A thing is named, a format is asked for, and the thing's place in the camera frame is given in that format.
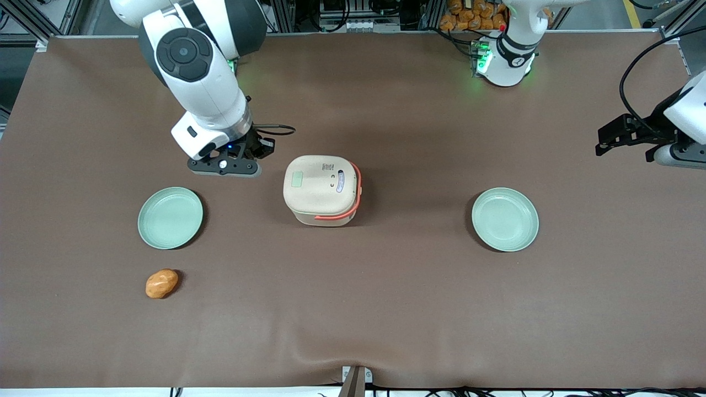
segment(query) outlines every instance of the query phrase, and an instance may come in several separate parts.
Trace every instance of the beige rice cooker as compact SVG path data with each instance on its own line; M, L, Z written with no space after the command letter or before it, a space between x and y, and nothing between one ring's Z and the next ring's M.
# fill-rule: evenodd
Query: beige rice cooker
M360 194L360 171L344 158L301 156L285 173L285 203L306 225L345 225L355 216Z

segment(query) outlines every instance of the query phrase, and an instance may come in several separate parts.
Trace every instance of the table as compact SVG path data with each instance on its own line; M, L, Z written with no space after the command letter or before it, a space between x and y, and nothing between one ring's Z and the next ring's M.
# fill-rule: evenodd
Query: table
M298 132L257 179L186 169L169 135L183 110L135 40L51 40L0 143L0 386L329 384L350 364L391 387L697 386L706 174L593 148L658 37L548 34L514 88L472 78L432 34L269 37L239 81L256 122ZM648 114L686 79L663 46L626 91ZM303 154L360 166L349 226L286 207ZM158 251L136 219L168 186L197 192L207 219ZM474 197L494 186L539 211L524 251L473 232ZM150 300L165 267L184 282Z

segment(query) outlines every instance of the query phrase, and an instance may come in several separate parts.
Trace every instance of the machinery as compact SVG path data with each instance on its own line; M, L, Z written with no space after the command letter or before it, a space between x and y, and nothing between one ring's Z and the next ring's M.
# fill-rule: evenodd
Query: machinery
M229 60L260 49L267 23L257 0L111 0L140 27L140 50L182 107L172 135L197 174L256 177L275 150L253 124Z
M655 144L645 153L648 162L706 169L706 71L655 107L644 120L623 114L598 130L596 155L612 148Z
M522 81L532 68L534 51L549 26L544 8L569 7L588 0L503 0L510 10L508 27L483 37L474 61L476 74L501 87Z

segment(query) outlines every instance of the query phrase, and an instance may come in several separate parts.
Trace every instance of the potato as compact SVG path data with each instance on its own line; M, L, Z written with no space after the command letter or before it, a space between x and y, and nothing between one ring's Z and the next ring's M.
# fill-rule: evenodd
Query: potato
M499 30L503 26L508 26L508 24L505 22L505 17L503 16L503 14L496 14L493 17L493 29Z
M493 16L493 5L492 4L487 4L485 8L479 13L481 18L490 18Z
M488 8L488 4L485 0L473 0L473 13L478 15L484 9Z
M468 23L471 21L473 18L475 18L475 14L473 14L472 10L463 10L460 13L458 13L458 20L459 22L466 22Z
M493 21L489 18L481 19L481 30L493 30Z
M439 29L443 30L444 32L453 30L453 28L456 26L456 17L453 15L444 15L441 17L441 22L439 22Z
M549 18L549 26L551 26L552 23L554 23L554 13L551 12L549 8L545 8L544 13L546 14L546 17Z
M478 29L481 27L481 17L475 16L469 23L468 23L468 28L469 29Z
M179 275L172 269L162 269L147 279L145 294L152 299L167 296L179 282Z
M461 0L448 0L446 5L448 6L448 10L453 15L458 15L458 13L463 9L463 3Z

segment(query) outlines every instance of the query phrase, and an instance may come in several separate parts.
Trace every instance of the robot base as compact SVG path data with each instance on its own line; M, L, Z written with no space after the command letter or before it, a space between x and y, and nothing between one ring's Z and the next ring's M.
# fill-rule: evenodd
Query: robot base
M523 58L517 58L521 60L521 67L511 67L508 62L500 56L498 50L498 44L495 38L483 37L480 42L488 45L488 49L479 51L481 55L478 59L474 60L474 69L478 76L485 77L490 83L499 85L501 87L511 87L522 81L532 68L532 61L534 61L534 55L528 61Z

